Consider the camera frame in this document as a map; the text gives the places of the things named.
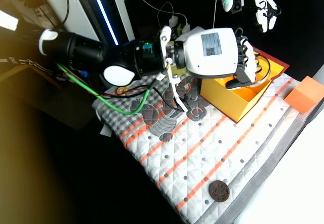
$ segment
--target orange block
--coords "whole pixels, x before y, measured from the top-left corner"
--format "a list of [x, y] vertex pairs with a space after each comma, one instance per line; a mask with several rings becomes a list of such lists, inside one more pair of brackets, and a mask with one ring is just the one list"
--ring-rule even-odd
[[324, 85], [307, 76], [285, 98], [285, 102], [302, 114], [313, 109], [324, 97]]

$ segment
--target green cable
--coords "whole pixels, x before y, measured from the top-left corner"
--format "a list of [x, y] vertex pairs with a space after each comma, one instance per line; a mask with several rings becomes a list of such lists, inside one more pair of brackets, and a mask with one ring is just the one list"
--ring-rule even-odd
[[105, 103], [111, 109], [113, 109], [113, 110], [115, 110], [115, 111], [117, 111], [117, 112], [119, 112], [121, 114], [124, 114], [124, 115], [134, 115], [134, 114], [137, 114], [140, 110], [142, 110], [142, 108], [144, 106], [144, 103], [145, 103], [145, 101], [146, 101], [146, 99], [148, 97], [148, 94], [150, 93], [150, 90], [149, 89], [146, 89], [145, 94], [143, 96], [143, 99], [141, 101], [141, 104], [138, 106], [138, 108], [136, 110], [134, 110], [134, 111], [124, 111], [124, 110], [121, 110], [121, 109], [115, 107], [114, 105], [112, 105], [111, 103], [109, 103], [107, 100], [105, 100], [102, 96], [97, 95], [97, 93], [94, 90], [92, 90], [91, 88], [89, 88], [87, 85], [85, 85], [84, 83], [82, 83], [81, 81], [79, 81], [74, 76], [70, 75], [69, 72], [65, 69], [65, 67], [62, 64], [57, 63], [57, 65], [76, 84], [78, 84], [79, 86], [81, 86], [85, 90], [89, 91], [91, 94], [95, 95], [99, 100], [101, 100], [103, 103]]

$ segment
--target dark round coaster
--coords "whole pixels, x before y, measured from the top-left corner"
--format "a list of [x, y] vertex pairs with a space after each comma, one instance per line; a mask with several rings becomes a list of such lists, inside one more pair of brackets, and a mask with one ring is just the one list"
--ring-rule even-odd
[[229, 188], [222, 181], [214, 181], [209, 185], [209, 194], [217, 202], [224, 202], [229, 197]]

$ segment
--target yellow box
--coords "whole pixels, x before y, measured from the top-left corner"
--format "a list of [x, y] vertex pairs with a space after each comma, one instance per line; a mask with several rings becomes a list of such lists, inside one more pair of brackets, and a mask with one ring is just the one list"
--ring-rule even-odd
[[[225, 84], [227, 81], [232, 80], [233, 77], [224, 79], [203, 79], [200, 91], [201, 96], [235, 122], [240, 121], [259, 101], [272, 80], [281, 75], [288, 68], [287, 64], [270, 55], [266, 57], [269, 59], [271, 65], [271, 73], [263, 84], [257, 87], [245, 87], [230, 91], [226, 89]], [[257, 74], [256, 81], [262, 79], [268, 71], [266, 60], [259, 57], [259, 61], [262, 66], [262, 71]]]

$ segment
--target checkered fabric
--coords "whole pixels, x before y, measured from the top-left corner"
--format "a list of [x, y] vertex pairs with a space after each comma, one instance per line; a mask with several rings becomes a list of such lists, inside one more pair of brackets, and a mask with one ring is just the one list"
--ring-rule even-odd
[[[151, 80], [143, 78], [132, 87]], [[152, 125], [145, 123], [142, 113], [125, 116], [100, 101], [93, 107], [186, 223], [224, 223], [226, 210], [249, 186], [298, 116], [283, 100], [297, 84], [282, 74], [239, 123], [205, 104], [198, 95], [191, 95], [199, 106], [188, 114], [171, 117], [172, 113], [163, 114], [162, 105], [152, 108], [159, 113]], [[167, 79], [157, 85], [161, 92], [168, 86]], [[130, 110], [132, 100], [110, 102]], [[161, 99], [151, 92], [147, 103], [155, 107]], [[168, 128], [169, 132], [162, 132], [166, 138], [157, 133], [158, 125]], [[215, 180], [229, 185], [230, 196], [225, 202], [215, 202], [209, 194], [209, 185]]]

